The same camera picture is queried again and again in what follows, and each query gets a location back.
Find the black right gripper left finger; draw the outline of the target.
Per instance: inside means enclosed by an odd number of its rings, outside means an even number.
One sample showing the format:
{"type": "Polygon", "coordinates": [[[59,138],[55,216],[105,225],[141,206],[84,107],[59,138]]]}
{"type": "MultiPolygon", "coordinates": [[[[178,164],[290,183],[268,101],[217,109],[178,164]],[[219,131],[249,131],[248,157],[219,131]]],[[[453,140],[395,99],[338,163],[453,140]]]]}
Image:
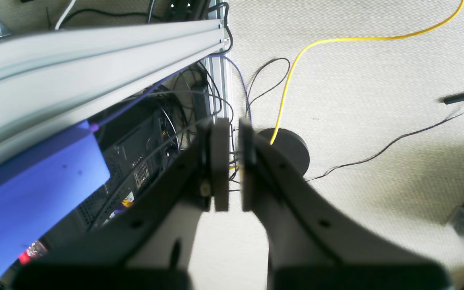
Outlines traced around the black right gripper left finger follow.
{"type": "Polygon", "coordinates": [[[230,125],[203,127],[134,204],[105,226],[27,264],[16,290],[189,290],[203,212],[229,209],[230,125]]]}

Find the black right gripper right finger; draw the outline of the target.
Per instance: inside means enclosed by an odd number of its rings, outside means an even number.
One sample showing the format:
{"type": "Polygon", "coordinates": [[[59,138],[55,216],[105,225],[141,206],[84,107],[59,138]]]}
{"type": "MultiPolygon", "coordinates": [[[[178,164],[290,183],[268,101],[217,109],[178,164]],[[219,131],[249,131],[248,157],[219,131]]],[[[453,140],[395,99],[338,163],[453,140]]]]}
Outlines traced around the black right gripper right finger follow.
{"type": "Polygon", "coordinates": [[[451,290],[437,262],[358,224],[309,185],[291,161],[258,136],[247,118],[238,127],[243,211],[269,241],[270,290],[451,290]]]}

